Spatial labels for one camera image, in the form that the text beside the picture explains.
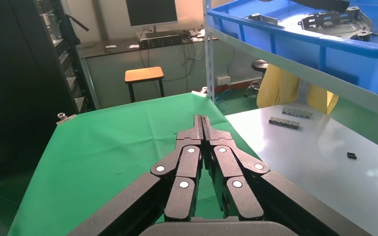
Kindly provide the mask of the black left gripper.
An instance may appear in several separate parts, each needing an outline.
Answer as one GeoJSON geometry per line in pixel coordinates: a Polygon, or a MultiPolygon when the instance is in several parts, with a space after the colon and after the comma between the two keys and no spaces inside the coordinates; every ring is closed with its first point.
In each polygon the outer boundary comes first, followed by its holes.
{"type": "Polygon", "coordinates": [[[345,12],[350,5],[346,0],[292,0],[292,2],[312,9],[325,11],[345,12]]]}

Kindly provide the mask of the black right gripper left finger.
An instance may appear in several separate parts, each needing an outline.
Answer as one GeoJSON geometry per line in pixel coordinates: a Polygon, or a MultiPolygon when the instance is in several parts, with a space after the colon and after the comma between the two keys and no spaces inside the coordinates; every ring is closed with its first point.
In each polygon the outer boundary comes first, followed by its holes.
{"type": "Polygon", "coordinates": [[[137,236],[161,216],[188,221],[196,209],[202,169],[202,118],[193,128],[177,133],[175,149],[104,204],[71,236],[137,236]]]}

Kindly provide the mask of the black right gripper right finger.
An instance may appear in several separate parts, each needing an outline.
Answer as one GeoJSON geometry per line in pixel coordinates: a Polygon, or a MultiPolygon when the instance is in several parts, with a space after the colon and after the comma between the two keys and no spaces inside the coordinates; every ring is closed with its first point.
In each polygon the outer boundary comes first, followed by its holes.
{"type": "Polygon", "coordinates": [[[367,232],[261,160],[231,134],[202,118],[207,167],[225,216],[272,221],[300,236],[365,236],[367,232]]]}

